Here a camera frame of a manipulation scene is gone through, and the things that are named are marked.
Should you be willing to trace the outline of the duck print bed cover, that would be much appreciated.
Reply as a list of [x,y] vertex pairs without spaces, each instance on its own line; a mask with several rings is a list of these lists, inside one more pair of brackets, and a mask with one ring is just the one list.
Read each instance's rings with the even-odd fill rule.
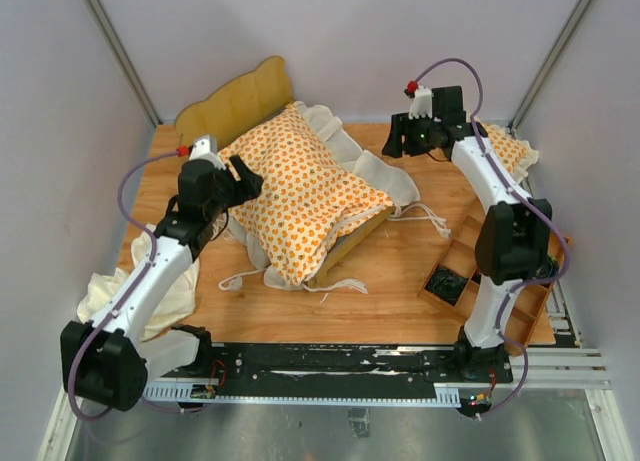
[[230,211],[230,230],[266,286],[308,289],[338,241],[386,210],[423,210],[439,234],[444,218],[420,201],[411,176],[362,148],[322,105],[296,101],[221,149],[263,179],[260,196]]

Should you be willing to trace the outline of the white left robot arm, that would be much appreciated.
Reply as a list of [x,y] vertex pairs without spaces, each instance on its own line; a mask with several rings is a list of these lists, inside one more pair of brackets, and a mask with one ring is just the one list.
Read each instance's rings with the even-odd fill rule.
[[262,184],[238,155],[227,163],[210,154],[182,165],[178,192],[147,233],[151,246],[141,262],[88,321],[71,321],[61,333],[63,387],[78,418],[90,418],[79,399],[127,411],[148,383],[174,369],[210,373],[214,352],[206,329],[178,326],[149,342],[141,337],[169,288],[211,241],[218,217],[258,198]]

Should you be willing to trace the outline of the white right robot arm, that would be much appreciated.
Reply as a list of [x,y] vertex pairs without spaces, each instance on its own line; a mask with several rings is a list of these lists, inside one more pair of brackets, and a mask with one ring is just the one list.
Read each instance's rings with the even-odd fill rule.
[[428,89],[411,81],[405,94],[410,107],[392,116],[383,155],[441,150],[470,183],[485,214],[475,245],[481,282],[463,327],[470,346],[452,358],[455,373],[474,381],[489,368],[483,349],[503,344],[504,315],[547,258],[552,208],[545,199],[531,198],[507,171],[487,131],[467,116],[461,87]]

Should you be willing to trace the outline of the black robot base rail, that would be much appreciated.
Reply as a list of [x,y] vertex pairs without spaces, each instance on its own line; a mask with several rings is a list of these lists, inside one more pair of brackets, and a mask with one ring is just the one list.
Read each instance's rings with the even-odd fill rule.
[[140,353],[100,369],[79,396],[126,411],[139,401],[460,407],[515,388],[597,390],[611,386],[595,349],[500,352],[465,367],[451,348],[426,345],[211,343],[186,367],[142,369]]

